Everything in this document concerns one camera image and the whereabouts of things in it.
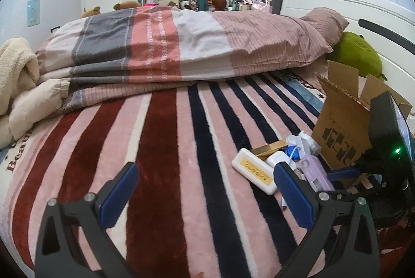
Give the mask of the white case yellow label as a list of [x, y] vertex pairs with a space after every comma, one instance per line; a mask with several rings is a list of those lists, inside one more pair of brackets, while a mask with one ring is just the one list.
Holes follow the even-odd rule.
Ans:
[[241, 148], [231, 166], [265, 194], [274, 195], [276, 192], [273, 168], [248, 149]]

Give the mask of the brown cardboard box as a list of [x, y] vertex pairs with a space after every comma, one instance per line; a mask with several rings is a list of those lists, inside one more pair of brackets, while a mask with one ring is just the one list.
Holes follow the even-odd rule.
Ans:
[[312, 132], [321, 154], [332, 170], [351, 166], [371, 147], [369, 142], [370, 101], [389, 91], [406, 119], [412, 106], [387, 84], [358, 69], [328, 61], [328, 76], [317, 77], [326, 100]]

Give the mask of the white plastic bottle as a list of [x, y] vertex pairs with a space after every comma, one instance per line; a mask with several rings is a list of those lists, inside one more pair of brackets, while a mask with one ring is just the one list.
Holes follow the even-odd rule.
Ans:
[[299, 134], [295, 135], [289, 135], [287, 138], [285, 138], [287, 144], [289, 145], [295, 145], [298, 146], [298, 141], [302, 141], [302, 144], [306, 147], [306, 150], [309, 150], [310, 154], [313, 154], [314, 156], [317, 156], [322, 151], [321, 146], [315, 141], [311, 135], [305, 133], [304, 131], [299, 132]]

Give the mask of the blue white round container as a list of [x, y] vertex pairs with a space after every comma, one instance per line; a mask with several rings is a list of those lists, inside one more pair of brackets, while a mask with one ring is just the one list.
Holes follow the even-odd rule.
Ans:
[[289, 145], [286, 148], [286, 154], [292, 161], [298, 161], [300, 159], [300, 149], [296, 145]]

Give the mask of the gold rectangular bar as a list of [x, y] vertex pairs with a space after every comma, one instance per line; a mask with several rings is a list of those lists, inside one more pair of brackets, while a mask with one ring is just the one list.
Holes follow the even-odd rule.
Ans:
[[250, 151], [258, 157], [267, 158], [271, 154], [274, 154], [278, 150], [280, 150], [282, 148], [285, 148], [287, 146], [288, 146], [288, 144], [285, 140], [279, 140], [279, 141], [272, 142], [272, 143], [267, 144], [267, 145], [263, 145], [261, 147], [253, 148]]

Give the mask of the green plush cushion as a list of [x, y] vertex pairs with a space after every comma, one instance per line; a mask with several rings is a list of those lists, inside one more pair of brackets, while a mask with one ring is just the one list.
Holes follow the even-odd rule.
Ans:
[[360, 77], [372, 75], [385, 82], [383, 64], [378, 52], [363, 38], [353, 32], [343, 32], [340, 41], [326, 54], [326, 60], [358, 69]]

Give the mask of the striped fleece bed blanket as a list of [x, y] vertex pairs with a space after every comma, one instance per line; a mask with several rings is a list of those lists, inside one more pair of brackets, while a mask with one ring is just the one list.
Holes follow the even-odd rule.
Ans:
[[109, 235], [139, 277], [273, 277], [305, 235], [231, 165], [310, 133], [324, 97], [293, 74], [106, 101], [37, 123], [1, 152], [1, 240], [32, 274], [46, 202], [95, 193], [128, 161], [139, 185]]

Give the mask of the white bed headboard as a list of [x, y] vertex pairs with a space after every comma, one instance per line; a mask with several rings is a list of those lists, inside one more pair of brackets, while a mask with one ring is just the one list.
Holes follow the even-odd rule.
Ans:
[[316, 7], [340, 13], [346, 30], [378, 52], [386, 83], [414, 104], [414, 13], [387, 0], [283, 0], [281, 14], [302, 17]]

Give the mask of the cream fluffy blanket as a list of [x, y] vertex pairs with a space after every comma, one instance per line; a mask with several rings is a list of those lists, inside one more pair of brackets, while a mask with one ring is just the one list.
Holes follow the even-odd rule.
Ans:
[[25, 135], [35, 123], [57, 112], [68, 97], [68, 80], [39, 80], [39, 63], [23, 37], [1, 47], [1, 147]]

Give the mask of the pink striped pillow upper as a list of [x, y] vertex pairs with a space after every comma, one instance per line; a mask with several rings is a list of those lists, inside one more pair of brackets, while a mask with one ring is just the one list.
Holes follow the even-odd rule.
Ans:
[[314, 27], [331, 47], [341, 40], [349, 25], [348, 20], [340, 13], [326, 7], [316, 7], [300, 19]]

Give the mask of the striped folded duvet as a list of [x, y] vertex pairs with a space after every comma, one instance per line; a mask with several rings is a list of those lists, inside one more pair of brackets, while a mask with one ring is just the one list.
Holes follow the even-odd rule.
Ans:
[[139, 7], [74, 20], [37, 51], [62, 112], [148, 91], [304, 67], [332, 48], [309, 22], [255, 11]]

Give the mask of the brown round plush toy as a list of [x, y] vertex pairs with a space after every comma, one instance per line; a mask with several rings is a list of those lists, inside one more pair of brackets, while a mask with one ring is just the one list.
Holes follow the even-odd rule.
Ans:
[[226, 11], [227, 1], [226, 0], [212, 0], [213, 11]]

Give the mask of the brown teddy bear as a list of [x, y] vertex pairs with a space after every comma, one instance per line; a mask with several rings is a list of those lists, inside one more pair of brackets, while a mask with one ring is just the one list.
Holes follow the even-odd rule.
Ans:
[[115, 4], [113, 6], [113, 9], [115, 11], [119, 11], [119, 10], [123, 10], [123, 9], [133, 9], [133, 8], [137, 8], [137, 7], [140, 7], [140, 6], [141, 6], [141, 4], [138, 3], [137, 1], [129, 0], [129, 1], [125, 1], [125, 2]]
[[87, 17], [91, 17], [91, 16], [95, 16], [95, 15], [99, 15], [101, 13], [101, 8], [99, 6], [96, 6], [92, 9], [89, 9], [87, 11], [84, 11], [80, 18], [87, 18]]

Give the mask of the blue wall poster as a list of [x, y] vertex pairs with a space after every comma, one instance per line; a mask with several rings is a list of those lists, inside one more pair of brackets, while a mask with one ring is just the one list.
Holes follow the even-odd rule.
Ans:
[[27, 2], [27, 26], [32, 27], [40, 24], [40, 0], [29, 0]]

